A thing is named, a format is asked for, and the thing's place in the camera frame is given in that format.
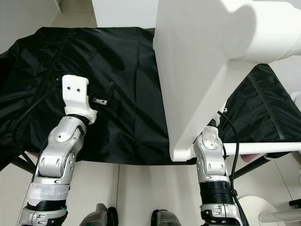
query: black wire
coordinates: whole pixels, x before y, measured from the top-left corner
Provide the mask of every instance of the black wire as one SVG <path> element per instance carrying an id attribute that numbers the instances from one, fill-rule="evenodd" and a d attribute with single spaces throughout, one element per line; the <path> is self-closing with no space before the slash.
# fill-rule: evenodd
<path id="1" fill-rule="evenodd" d="M 19 127 L 19 124 L 21 121 L 43 100 L 45 100 L 54 90 L 50 90 L 47 94 L 45 94 L 40 100 L 38 100 L 36 103 L 34 103 L 30 108 L 27 109 L 26 112 L 24 112 L 21 117 L 18 119 L 18 121 L 13 125 L 11 136 L 13 145 L 15 146 L 16 150 L 27 160 L 27 162 L 32 165 L 33 167 L 36 167 L 36 165 L 33 163 L 33 161 L 25 154 L 25 150 L 23 147 L 19 144 L 18 139 L 16 138 L 16 129 Z"/>
<path id="2" fill-rule="evenodd" d="M 227 152 L 226 152 L 226 148 L 225 148 L 224 144 L 222 145 L 222 149 L 224 151 L 224 160 L 226 160 L 226 158 L 227 158 Z"/>
<path id="3" fill-rule="evenodd" d="M 233 162 L 232 171 L 231 171 L 231 178 L 230 178 L 230 186 L 231 186 L 231 189 L 234 190 L 234 174 L 235 174 L 235 168 L 236 168 L 236 164 L 237 164 L 237 160 L 238 160 L 238 156 L 239 156 L 239 137 L 238 137 L 236 129 L 235 129 L 233 123 L 231 122 L 231 120 L 226 115 L 221 113 L 220 111 L 218 111 L 217 113 L 229 123 L 230 127 L 233 130 L 235 139 L 236 139 L 236 150 L 235 150 L 234 162 Z M 249 222 L 246 218 L 246 215 L 244 213 L 243 208 L 241 207 L 241 205 L 238 201 L 238 198 L 236 196 L 233 196 L 233 197 L 234 197 L 234 201 L 236 202 L 236 204 L 239 208 L 240 215 L 242 216 L 242 218 L 244 218 L 246 225 L 249 226 Z"/>

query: white wall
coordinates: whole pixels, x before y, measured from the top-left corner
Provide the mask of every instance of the white wall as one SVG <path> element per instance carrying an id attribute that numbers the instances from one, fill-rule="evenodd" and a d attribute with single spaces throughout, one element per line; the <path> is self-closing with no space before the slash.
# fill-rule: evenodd
<path id="1" fill-rule="evenodd" d="M 49 26 L 58 12 L 56 0 L 0 0 L 0 53 Z"/>
<path id="2" fill-rule="evenodd" d="M 92 0 L 98 27 L 156 26 L 158 0 Z"/>
<path id="3" fill-rule="evenodd" d="M 301 9 L 301 0 L 273 1 L 286 1 L 295 6 L 295 8 Z M 301 91 L 301 56 L 291 56 L 287 59 L 275 61 L 270 66 L 289 94 Z"/>

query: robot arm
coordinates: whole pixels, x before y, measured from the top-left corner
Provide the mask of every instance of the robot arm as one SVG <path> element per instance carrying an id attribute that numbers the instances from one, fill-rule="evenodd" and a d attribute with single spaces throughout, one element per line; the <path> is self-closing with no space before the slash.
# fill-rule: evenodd
<path id="1" fill-rule="evenodd" d="M 201 190 L 201 216 L 204 226 L 242 226 L 239 208 L 230 187 L 222 141 L 216 127 L 207 126 L 194 142 L 197 156 L 198 183 Z"/>
<path id="2" fill-rule="evenodd" d="M 76 155 L 83 146 L 87 125 L 96 120 L 97 111 L 88 103 L 87 85 L 86 78 L 63 77 L 67 116 L 48 136 L 18 226 L 60 226 L 67 217 L 66 199 Z"/>

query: black cloth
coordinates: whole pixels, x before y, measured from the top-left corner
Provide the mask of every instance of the black cloth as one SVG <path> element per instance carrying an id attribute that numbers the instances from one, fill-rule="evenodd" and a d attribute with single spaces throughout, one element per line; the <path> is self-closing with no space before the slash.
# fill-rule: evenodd
<path id="1" fill-rule="evenodd" d="M 109 104 L 98 107 L 96 122 L 87 128 L 78 161 L 194 164 L 195 159 L 172 162 L 169 157 L 153 36 L 154 29 L 135 27 L 41 28 L 1 54 L 0 170 L 19 155 L 11 137 L 14 123 L 65 74 L 88 78 L 90 93 L 109 97 L 108 90 L 113 86 Z M 277 142 L 280 138 L 275 124 L 282 128 L 285 141 L 300 140 L 301 113 L 270 67 L 260 65 L 251 75 L 264 89 L 277 116 L 276 120 L 271 119 L 262 96 L 246 79 L 227 103 L 227 115 L 239 128 L 241 141 Z M 40 152 L 63 116 L 64 102 L 59 90 L 25 117 L 17 129 L 17 140 L 27 151 Z M 234 142 L 225 122 L 219 128 L 224 142 Z"/>
<path id="2" fill-rule="evenodd" d="M 226 108 L 241 143 L 301 141 L 301 112 L 268 65 L 257 65 L 248 74 Z M 223 142 L 235 143 L 226 121 L 218 129 Z"/>

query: tile floor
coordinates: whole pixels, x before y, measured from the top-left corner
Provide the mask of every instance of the tile floor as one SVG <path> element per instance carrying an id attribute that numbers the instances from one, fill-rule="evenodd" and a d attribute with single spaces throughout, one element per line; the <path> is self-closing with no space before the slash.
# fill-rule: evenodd
<path id="1" fill-rule="evenodd" d="M 97 27 L 91 0 L 63 0 L 62 14 L 53 27 Z M 231 170 L 233 156 L 226 161 Z M 238 161 L 237 168 L 245 166 Z M 288 202 L 301 198 L 299 153 L 286 155 L 235 180 L 239 197 L 256 195 L 279 210 L 288 210 Z M 14 165 L 0 172 L 0 225 L 14 226 L 31 175 Z M 173 211 L 183 226 L 197 226 L 199 213 L 196 166 L 129 166 L 97 162 L 78 162 L 67 199 L 69 215 L 64 226 L 79 225 L 102 202 L 116 207 L 120 226 L 149 226 L 151 213 L 165 208 Z M 290 223 L 288 226 L 301 226 Z"/>

